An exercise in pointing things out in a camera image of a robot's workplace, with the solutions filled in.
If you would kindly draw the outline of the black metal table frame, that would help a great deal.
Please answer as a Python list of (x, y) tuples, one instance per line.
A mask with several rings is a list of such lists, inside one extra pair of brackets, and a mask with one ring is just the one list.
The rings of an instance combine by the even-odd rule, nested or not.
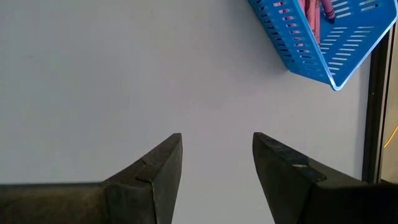
[(381, 181), (384, 127), (396, 26), (387, 32), (371, 53), (362, 180)]

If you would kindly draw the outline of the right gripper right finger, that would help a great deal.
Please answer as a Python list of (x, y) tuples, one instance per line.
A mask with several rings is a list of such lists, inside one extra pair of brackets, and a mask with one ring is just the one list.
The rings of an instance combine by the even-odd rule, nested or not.
[(368, 184), (260, 132), (252, 153), (275, 224), (398, 224), (398, 184)]

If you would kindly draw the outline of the blue plastic basket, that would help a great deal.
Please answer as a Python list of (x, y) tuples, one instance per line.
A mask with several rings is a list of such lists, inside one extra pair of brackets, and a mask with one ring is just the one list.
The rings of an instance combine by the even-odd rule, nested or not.
[(320, 2), (320, 44), (297, 0), (248, 0), (287, 69), (338, 91), (398, 19), (398, 0), (331, 0), (335, 23)]

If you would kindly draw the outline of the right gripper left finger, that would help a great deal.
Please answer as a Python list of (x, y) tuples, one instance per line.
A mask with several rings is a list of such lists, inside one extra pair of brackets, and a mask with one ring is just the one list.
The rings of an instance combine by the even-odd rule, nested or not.
[(174, 133), (102, 182), (0, 184), (0, 224), (171, 224), (182, 156)]

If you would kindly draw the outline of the purple crayon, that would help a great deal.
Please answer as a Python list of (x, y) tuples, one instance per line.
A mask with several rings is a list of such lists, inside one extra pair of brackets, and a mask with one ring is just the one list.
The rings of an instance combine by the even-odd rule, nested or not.
[(327, 18), (327, 20), (334, 24), (335, 23), (335, 10), (332, 4), (331, 0), (320, 0), (322, 6), (323, 6), (323, 11), (325, 14), (325, 17)]
[(320, 44), (320, 2), (319, 0), (297, 0), (307, 18), (308, 24)]

